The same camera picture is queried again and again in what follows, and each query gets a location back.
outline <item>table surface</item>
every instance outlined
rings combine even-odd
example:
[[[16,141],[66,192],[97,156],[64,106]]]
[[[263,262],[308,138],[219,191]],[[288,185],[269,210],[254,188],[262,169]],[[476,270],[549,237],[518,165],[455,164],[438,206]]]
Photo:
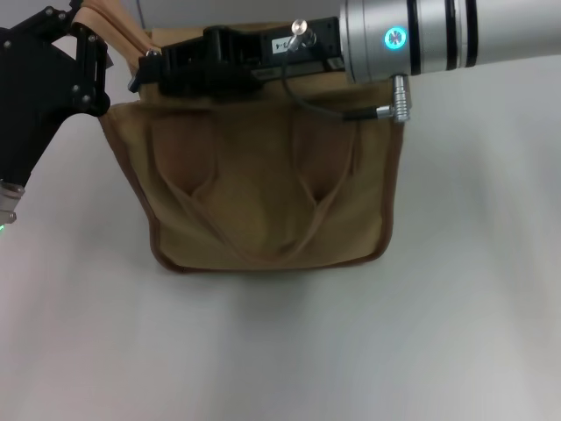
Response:
[[[0,419],[561,419],[560,74],[415,78],[387,254],[290,275],[160,268],[99,124],[71,118],[0,233]]]

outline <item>black cable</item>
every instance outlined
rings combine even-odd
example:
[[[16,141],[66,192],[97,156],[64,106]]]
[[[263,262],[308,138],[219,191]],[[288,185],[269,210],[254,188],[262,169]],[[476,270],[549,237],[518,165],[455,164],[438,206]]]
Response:
[[[137,0],[137,9],[138,15],[140,16],[140,24],[142,25],[142,29],[146,29],[146,21],[144,20],[144,13],[142,12],[142,4],[140,4],[140,0]]]
[[[284,88],[288,97],[290,97],[290,99],[292,99],[295,103],[300,105],[303,109],[313,111],[318,114],[322,114],[329,118],[338,118],[344,121],[372,120],[378,118],[378,112],[376,111],[376,107],[369,107],[369,108],[364,108],[354,111],[339,112],[339,111],[328,110],[323,107],[318,107],[316,105],[309,103],[301,96],[296,95],[294,91],[290,89],[290,85],[288,84],[288,61],[289,61],[289,55],[292,52],[293,52],[292,50],[287,50],[287,53],[284,56],[284,60],[282,61],[280,80],[282,81],[282,87]]]

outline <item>black mount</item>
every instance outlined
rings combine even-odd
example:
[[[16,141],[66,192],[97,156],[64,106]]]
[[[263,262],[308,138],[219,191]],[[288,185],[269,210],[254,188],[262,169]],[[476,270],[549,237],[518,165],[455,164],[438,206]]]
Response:
[[[90,29],[72,25],[71,11],[47,7],[11,29],[0,28],[0,180],[25,186],[62,123],[78,113],[100,117],[107,45]],[[76,59],[52,43],[77,39]]]
[[[309,22],[318,42],[290,54],[291,77],[342,71],[337,18]],[[158,83],[165,96],[228,96],[247,94],[265,82],[281,78],[282,62],[290,26],[259,32],[235,31],[225,26],[204,30],[201,38],[165,46],[161,54],[139,60],[139,69],[129,89]]]

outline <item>glowing blue light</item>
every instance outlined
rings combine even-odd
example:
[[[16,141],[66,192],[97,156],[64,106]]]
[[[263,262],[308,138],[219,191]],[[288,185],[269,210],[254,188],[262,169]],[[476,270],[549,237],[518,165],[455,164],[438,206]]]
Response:
[[[386,32],[384,40],[390,50],[399,50],[407,42],[407,32],[403,28],[396,26]]]

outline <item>canvas bag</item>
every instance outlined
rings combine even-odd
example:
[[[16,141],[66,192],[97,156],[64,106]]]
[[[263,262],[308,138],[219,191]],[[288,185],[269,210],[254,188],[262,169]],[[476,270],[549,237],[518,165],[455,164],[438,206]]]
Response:
[[[202,29],[151,33],[160,46],[201,35]],[[390,82],[351,86],[343,73],[290,84],[333,110],[391,103]],[[113,106],[101,122],[164,267],[326,268],[386,251],[402,125],[323,117],[291,103],[279,82],[230,101],[163,97],[154,85],[140,96]]]

